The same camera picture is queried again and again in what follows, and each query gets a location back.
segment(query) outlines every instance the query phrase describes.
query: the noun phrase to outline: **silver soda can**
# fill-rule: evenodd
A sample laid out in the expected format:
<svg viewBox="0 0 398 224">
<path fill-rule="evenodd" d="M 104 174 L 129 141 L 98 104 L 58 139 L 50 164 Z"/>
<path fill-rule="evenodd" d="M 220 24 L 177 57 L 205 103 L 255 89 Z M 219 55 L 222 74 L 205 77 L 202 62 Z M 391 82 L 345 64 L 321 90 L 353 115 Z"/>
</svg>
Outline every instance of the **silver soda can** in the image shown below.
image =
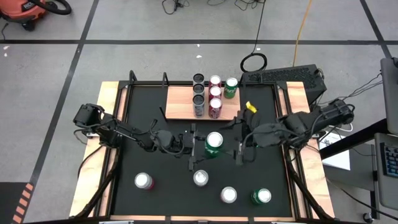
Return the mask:
<svg viewBox="0 0 398 224">
<path fill-rule="evenodd" d="M 198 170 L 193 175 L 193 181 L 197 186 L 203 187 L 209 181 L 209 175 L 204 170 Z"/>
<path fill-rule="evenodd" d="M 221 191 L 221 200 L 225 203 L 233 203 L 237 197 L 238 194 L 236 193 L 236 190 L 233 187 L 225 187 Z"/>
<path fill-rule="evenodd" d="M 211 87 L 210 92 L 209 92 L 209 101 L 211 101 L 213 98 L 221 99 L 221 93 L 222 93 L 222 91 L 221 91 L 220 87 L 218 87 L 218 86 Z"/>
<path fill-rule="evenodd" d="M 217 119 L 221 115 L 221 107 L 223 106 L 221 99 L 213 98 L 209 103 L 209 117 Z"/>
<path fill-rule="evenodd" d="M 202 84 L 196 84 L 193 86 L 193 96 L 201 95 L 205 96 L 205 86 Z"/>
<path fill-rule="evenodd" d="M 192 99 L 193 114 L 199 118 L 205 115 L 205 98 L 201 95 L 196 95 Z"/>
<path fill-rule="evenodd" d="M 200 73 L 197 73 L 193 76 L 193 85 L 196 84 L 202 84 L 203 86 L 205 86 L 205 77 Z"/>
<path fill-rule="evenodd" d="M 149 189 L 153 188 L 153 186 L 155 184 L 152 177 L 144 172 L 137 174 L 134 182 L 136 183 L 136 186 L 139 189 L 144 189 L 144 190 L 149 190 Z"/>
<path fill-rule="evenodd" d="M 221 88 L 221 78 L 218 75 L 213 75 L 210 77 L 209 81 L 209 91 L 213 86 L 218 86 Z"/>
</svg>

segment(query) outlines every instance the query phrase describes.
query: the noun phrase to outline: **keyboard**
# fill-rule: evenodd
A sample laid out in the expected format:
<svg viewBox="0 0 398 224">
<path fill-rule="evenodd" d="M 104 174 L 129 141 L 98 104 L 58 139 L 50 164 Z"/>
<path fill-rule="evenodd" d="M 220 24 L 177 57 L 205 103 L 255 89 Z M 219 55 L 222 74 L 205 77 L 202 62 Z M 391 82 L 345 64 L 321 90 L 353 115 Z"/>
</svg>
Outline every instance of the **keyboard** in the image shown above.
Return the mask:
<svg viewBox="0 0 398 224">
<path fill-rule="evenodd" d="M 382 155 L 384 175 L 398 178 L 398 148 L 384 146 Z"/>
<path fill-rule="evenodd" d="M 242 78 L 247 84 L 276 81 L 303 82 L 308 104 L 310 105 L 324 91 L 326 91 L 326 86 L 316 70 L 317 66 L 315 65 L 303 65 L 264 71 L 245 72 L 242 74 Z"/>
</svg>

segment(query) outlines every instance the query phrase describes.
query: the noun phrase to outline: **wooden frame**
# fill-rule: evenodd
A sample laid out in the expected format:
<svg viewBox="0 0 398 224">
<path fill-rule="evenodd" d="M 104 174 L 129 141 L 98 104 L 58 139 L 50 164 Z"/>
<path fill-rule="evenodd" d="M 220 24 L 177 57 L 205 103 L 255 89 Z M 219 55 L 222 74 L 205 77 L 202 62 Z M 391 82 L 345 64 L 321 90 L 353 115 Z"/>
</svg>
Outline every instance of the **wooden frame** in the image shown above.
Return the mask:
<svg viewBox="0 0 398 224">
<path fill-rule="evenodd" d="M 97 104 L 101 105 L 105 111 L 113 111 L 115 106 L 116 94 L 118 92 L 119 82 L 103 82 L 101 90 L 98 97 Z M 287 92 L 290 98 L 290 105 L 292 112 L 305 111 L 309 112 L 307 105 L 307 97 L 305 95 L 305 90 L 303 83 L 301 82 L 287 82 Z M 126 98 L 127 89 L 122 89 L 122 94 L 119 102 L 119 111 L 117 118 L 121 119 L 124 110 L 124 102 Z M 283 91 L 279 91 L 280 103 L 282 106 L 282 113 L 286 114 L 286 104 L 283 100 Z M 98 138 L 93 138 L 88 140 L 88 145 L 86 147 L 85 157 L 89 155 L 98 147 Z M 315 140 L 311 140 L 309 145 L 318 148 Z M 113 158 L 115 155 L 115 150 L 111 152 L 111 157 L 108 164 L 108 171 L 113 164 Z M 315 200 L 320 204 L 320 206 L 327 212 L 330 216 L 334 217 L 333 207 L 331 204 L 328 186 L 326 183 L 325 173 L 323 171 L 322 160 L 320 159 L 319 153 L 315 152 L 313 149 L 306 147 L 301 150 L 300 153 L 302 157 L 303 171 L 305 174 L 305 181 L 307 183 L 307 188 L 314 196 Z M 101 170 L 103 167 L 105 157 L 105 148 L 100 150 L 92 158 L 86 161 L 80 172 L 80 178 L 76 186 L 75 196 L 73 198 L 73 203 L 71 207 L 70 216 L 76 215 L 80 212 L 87 202 L 91 199 L 92 195 L 98 188 L 100 182 Z M 99 208 L 99 215 L 106 215 L 106 206 L 108 204 L 109 197 L 109 186 L 106 188 L 103 197 L 101 208 Z M 296 196 L 298 199 L 298 210 L 300 211 L 300 216 L 306 218 L 305 215 L 305 205 L 303 200 L 303 195 L 299 188 L 296 186 Z M 313 217 L 317 218 L 317 215 L 312 211 Z M 227 221 L 227 222 L 247 222 L 248 217 L 184 217 L 184 216 L 171 216 L 172 221 L 197 221 L 197 220 L 208 220 L 208 221 Z M 112 215 L 112 220 L 153 220 L 153 221 L 164 221 L 165 216 L 141 216 L 141 215 Z M 291 222 L 294 221 L 293 217 L 255 217 L 255 222 L 269 222 L 269 221 L 279 221 L 279 222 Z"/>
</svg>

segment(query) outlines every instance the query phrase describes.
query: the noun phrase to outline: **black tabletop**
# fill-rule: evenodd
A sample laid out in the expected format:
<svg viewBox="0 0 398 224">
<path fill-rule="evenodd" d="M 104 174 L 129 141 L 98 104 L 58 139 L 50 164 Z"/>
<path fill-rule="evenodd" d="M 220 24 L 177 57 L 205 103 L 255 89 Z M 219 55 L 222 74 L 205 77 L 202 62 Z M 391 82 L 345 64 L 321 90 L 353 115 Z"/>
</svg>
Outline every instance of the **black tabletop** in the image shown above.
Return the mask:
<svg viewBox="0 0 398 224">
<path fill-rule="evenodd" d="M 168 129 L 177 135 L 189 131 L 193 121 L 162 118 L 159 106 L 165 108 L 167 89 L 156 86 L 135 86 L 128 109 L 128 123 L 147 130 L 151 121 L 158 119 L 155 129 Z M 241 104 L 250 100 L 262 115 L 262 123 L 276 118 L 272 87 L 246 87 L 241 90 Z M 197 121 L 202 134 L 216 131 L 225 125 L 223 121 Z M 224 150 L 233 150 L 238 143 L 232 131 L 220 131 L 224 137 Z M 195 151 L 204 153 L 204 143 L 198 142 Z M 248 148 L 248 157 L 252 149 Z M 232 156 L 222 154 L 216 159 L 203 161 L 196 169 L 209 174 L 209 182 L 203 188 L 193 182 L 193 172 L 188 171 L 188 156 L 174 158 L 159 151 L 142 150 L 135 142 L 124 140 L 121 153 L 121 173 L 114 189 L 113 215 L 183 215 L 226 217 L 291 217 L 290 197 L 282 151 L 278 147 L 257 150 L 257 159 L 238 167 Z M 155 181 L 151 190 L 138 189 L 134 178 L 146 172 Z M 232 204 L 223 203 L 220 193 L 223 187 L 234 187 L 238 199 Z M 272 199 L 266 205 L 254 205 L 250 193 L 254 189 L 267 188 Z"/>
</svg>

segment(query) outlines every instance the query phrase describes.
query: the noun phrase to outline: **shop vacuum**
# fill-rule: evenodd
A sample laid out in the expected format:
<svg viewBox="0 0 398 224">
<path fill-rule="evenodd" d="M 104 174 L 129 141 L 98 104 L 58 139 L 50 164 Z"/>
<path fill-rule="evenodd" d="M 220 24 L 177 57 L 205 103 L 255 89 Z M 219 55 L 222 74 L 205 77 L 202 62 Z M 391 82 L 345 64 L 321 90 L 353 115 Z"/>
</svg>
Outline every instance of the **shop vacuum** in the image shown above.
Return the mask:
<svg viewBox="0 0 398 224">
<path fill-rule="evenodd" d="M 56 0 L 65 6 L 65 9 L 58 9 L 57 4 L 46 0 L 0 0 L 0 17 L 8 22 L 22 24 L 28 31 L 35 29 L 35 22 L 44 16 L 45 12 L 52 12 L 58 15 L 68 15 L 72 12 L 66 0 Z"/>
</svg>

